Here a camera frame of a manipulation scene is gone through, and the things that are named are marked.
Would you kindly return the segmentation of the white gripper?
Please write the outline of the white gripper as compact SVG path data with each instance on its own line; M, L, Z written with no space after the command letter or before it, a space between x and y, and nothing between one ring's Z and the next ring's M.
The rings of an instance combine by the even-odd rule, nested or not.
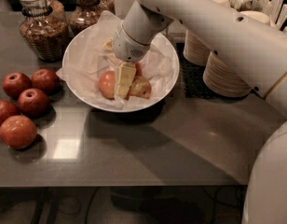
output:
M114 51L116 57L123 61L116 69L115 96L125 98L136 75L136 66L150 49L150 45L143 45L132 39L123 28L121 22L114 34L103 45L103 50Z

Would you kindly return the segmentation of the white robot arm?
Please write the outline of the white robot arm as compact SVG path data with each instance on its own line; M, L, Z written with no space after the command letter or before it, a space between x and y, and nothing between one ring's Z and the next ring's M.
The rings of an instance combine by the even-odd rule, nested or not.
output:
M137 62L180 22L287 119L287 34L211 0L135 0L113 35L116 57ZM287 120L253 165L241 224L287 224Z

